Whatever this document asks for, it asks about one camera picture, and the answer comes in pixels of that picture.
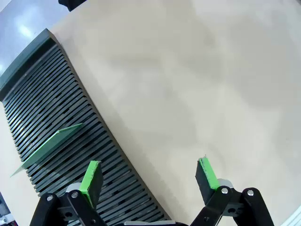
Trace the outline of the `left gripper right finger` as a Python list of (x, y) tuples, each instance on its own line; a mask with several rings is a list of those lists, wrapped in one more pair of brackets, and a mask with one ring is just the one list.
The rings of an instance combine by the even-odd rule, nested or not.
[(207, 157), (199, 158), (195, 174), (205, 206), (192, 226), (216, 226), (232, 217), (238, 226), (273, 226), (273, 220), (257, 188), (238, 192), (227, 180), (219, 180)]

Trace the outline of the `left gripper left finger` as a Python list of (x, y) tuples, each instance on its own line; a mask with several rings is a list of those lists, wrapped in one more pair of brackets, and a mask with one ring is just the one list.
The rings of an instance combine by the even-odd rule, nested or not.
[(105, 226), (96, 211), (102, 185), (101, 162), (91, 161), (82, 182), (69, 185), (61, 196), (46, 193), (40, 197), (30, 225), (66, 226), (78, 220), (83, 226)]

